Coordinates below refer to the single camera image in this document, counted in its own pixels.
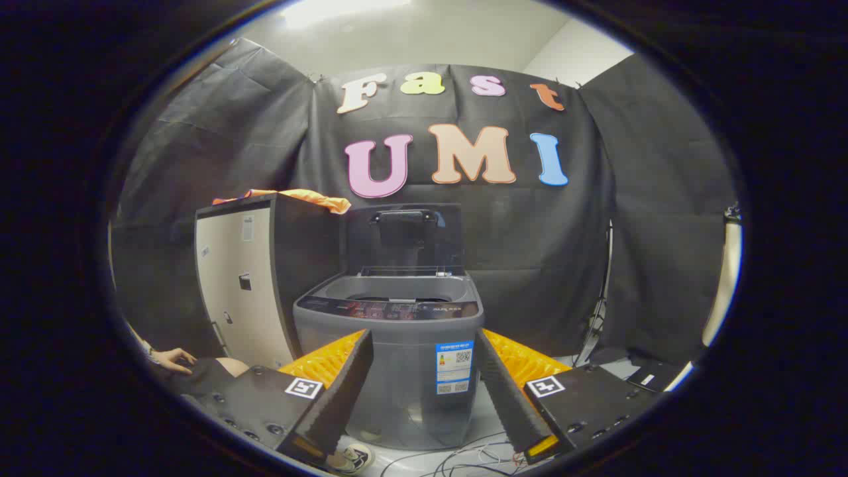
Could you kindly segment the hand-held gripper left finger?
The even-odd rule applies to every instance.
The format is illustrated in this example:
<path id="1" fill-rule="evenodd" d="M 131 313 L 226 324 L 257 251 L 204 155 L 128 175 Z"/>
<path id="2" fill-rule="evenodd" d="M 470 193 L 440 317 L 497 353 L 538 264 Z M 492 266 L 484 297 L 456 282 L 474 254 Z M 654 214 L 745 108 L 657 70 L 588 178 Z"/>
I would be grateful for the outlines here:
<path id="1" fill-rule="evenodd" d="M 374 358 L 361 329 L 280 369 L 252 366 L 183 401 L 254 448 L 314 467 L 337 449 Z"/>

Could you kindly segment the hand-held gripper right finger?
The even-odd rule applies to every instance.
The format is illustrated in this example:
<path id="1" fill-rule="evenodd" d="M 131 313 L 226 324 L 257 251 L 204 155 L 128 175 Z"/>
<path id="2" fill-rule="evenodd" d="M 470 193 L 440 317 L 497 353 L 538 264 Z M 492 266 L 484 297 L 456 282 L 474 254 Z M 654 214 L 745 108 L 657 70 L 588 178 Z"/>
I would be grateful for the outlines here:
<path id="1" fill-rule="evenodd" d="M 660 398 L 602 366 L 570 368 L 487 329 L 476 332 L 474 355 L 507 438 L 528 464 L 608 441 Z"/>

